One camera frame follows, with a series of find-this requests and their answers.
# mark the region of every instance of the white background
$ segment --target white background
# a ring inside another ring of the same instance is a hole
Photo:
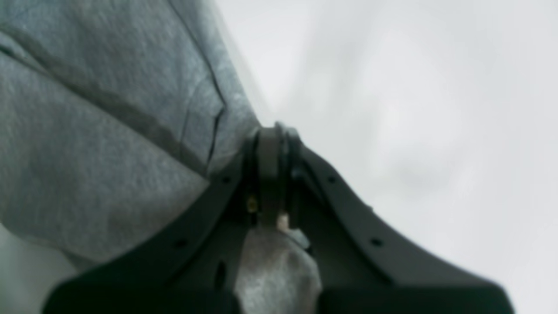
[[[558,314],[558,4],[217,0],[266,126],[281,120],[375,212]],[[0,230],[0,313],[36,313],[73,274]]]

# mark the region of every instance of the gray sweatpants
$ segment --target gray sweatpants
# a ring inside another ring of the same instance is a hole
[[[0,0],[0,222],[79,271],[192,204],[258,121],[198,0]],[[314,262],[252,232],[249,313],[309,312]]]

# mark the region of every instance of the brass screw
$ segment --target brass screw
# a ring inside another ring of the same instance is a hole
[[[248,202],[246,203],[249,213],[256,213],[258,211],[258,199],[254,195],[248,197]]]

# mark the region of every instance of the black plastic bracket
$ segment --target black plastic bracket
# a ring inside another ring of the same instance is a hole
[[[44,313],[240,313],[233,288],[253,227],[301,229],[318,313],[513,313],[503,289],[421,249],[364,204],[296,130],[254,130],[184,214],[114,261],[59,285]]]

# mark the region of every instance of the small hole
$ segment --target small hole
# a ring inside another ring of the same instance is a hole
[[[186,239],[178,239],[176,240],[176,242],[174,243],[174,248],[175,249],[181,249],[184,246],[186,246],[188,244],[188,240]]]
[[[377,247],[380,247],[380,246],[383,245],[382,240],[376,239],[376,238],[371,239],[370,243],[372,243],[372,245],[377,246]]]
[[[213,286],[215,289],[222,289],[225,285],[225,279],[227,278],[227,266],[225,262],[220,261],[219,265],[217,266],[217,272],[215,274],[215,281]]]

